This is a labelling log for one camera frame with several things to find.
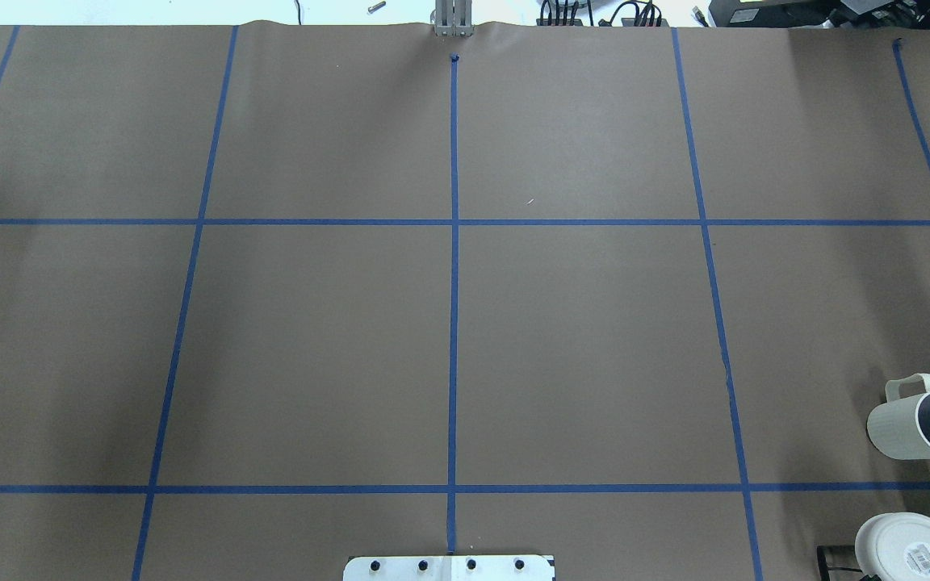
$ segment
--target white round object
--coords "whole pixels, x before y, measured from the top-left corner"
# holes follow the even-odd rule
[[[882,581],[930,581],[930,518],[887,512],[860,527],[856,559],[865,575]]]

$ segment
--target label sticker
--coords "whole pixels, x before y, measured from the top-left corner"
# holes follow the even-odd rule
[[[731,23],[752,22],[756,15],[760,13],[759,8],[745,8],[745,10],[735,10],[731,15]]]
[[[912,543],[907,545],[904,552],[907,566],[920,577],[930,578],[930,545],[927,543]]]

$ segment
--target gray metal bracket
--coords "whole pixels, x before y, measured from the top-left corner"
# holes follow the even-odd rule
[[[436,36],[472,36],[472,0],[436,0],[433,32]]]

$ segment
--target overturned mug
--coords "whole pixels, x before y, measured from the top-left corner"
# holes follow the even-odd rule
[[[899,388],[924,383],[924,393],[901,398]],[[915,373],[885,385],[886,403],[867,418],[875,448],[896,460],[930,460],[930,373]]]

